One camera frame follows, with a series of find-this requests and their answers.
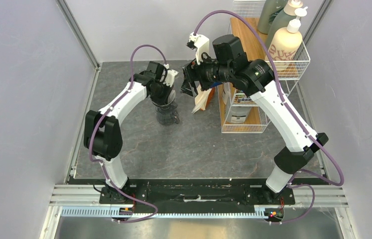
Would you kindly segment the dark transparent coffee dripper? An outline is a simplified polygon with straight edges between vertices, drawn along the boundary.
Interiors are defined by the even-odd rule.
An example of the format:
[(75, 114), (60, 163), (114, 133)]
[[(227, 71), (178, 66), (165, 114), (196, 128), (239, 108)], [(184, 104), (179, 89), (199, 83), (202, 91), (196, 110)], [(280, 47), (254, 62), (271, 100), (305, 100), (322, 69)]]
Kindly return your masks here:
[(176, 106), (175, 100), (171, 104), (168, 104), (167, 102), (169, 94), (167, 95), (165, 99), (161, 98), (161, 99), (152, 100), (152, 103), (155, 105), (156, 111), (158, 113), (170, 114), (176, 109), (177, 106)]

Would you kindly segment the white paper coffee filter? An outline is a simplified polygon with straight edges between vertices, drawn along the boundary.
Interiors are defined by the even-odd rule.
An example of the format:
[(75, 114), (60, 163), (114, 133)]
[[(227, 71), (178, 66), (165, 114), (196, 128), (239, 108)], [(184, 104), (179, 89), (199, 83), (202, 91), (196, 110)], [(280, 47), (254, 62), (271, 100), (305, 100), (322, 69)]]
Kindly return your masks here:
[(172, 90), (167, 99), (168, 104), (171, 104), (175, 100), (175, 97), (176, 97), (176, 91)]

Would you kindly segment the clear glass carafe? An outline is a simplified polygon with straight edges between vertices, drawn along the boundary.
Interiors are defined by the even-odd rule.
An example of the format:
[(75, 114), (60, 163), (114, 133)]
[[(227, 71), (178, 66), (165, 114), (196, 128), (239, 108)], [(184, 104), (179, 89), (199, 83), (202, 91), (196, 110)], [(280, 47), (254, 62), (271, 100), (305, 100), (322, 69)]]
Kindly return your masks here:
[(164, 126), (180, 123), (178, 111), (175, 108), (156, 107), (156, 119)]

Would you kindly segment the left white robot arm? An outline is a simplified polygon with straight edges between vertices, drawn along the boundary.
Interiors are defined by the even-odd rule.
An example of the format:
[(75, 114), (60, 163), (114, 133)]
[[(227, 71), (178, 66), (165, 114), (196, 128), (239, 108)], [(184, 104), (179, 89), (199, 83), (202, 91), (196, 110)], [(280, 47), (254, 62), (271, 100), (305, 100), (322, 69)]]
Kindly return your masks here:
[(150, 61), (147, 68), (134, 73), (127, 85), (110, 103), (85, 116), (84, 146), (89, 160), (100, 165), (105, 182), (112, 187), (112, 197), (126, 203), (131, 190), (126, 187), (128, 176), (123, 170), (120, 152), (123, 147), (121, 125), (128, 114), (146, 98), (158, 107), (166, 107), (175, 99), (174, 82), (178, 71), (168, 64)]

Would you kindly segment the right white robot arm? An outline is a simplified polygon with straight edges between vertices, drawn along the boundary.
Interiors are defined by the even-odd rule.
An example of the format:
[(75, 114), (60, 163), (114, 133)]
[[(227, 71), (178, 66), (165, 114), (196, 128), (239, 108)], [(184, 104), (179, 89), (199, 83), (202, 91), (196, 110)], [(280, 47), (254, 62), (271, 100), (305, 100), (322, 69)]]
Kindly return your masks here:
[(292, 116), (297, 111), (276, 87), (272, 68), (262, 59), (248, 60), (238, 37), (228, 34), (210, 42), (204, 35), (191, 33), (187, 46), (196, 51), (196, 58), (183, 67), (182, 92), (196, 93), (195, 82), (203, 91), (217, 83), (231, 83), (263, 110), (284, 139), (286, 146), (275, 156), (275, 168), (262, 190), (267, 203), (276, 203), (292, 176), (328, 142), (327, 135), (310, 126), (300, 127), (305, 121), (300, 115)]

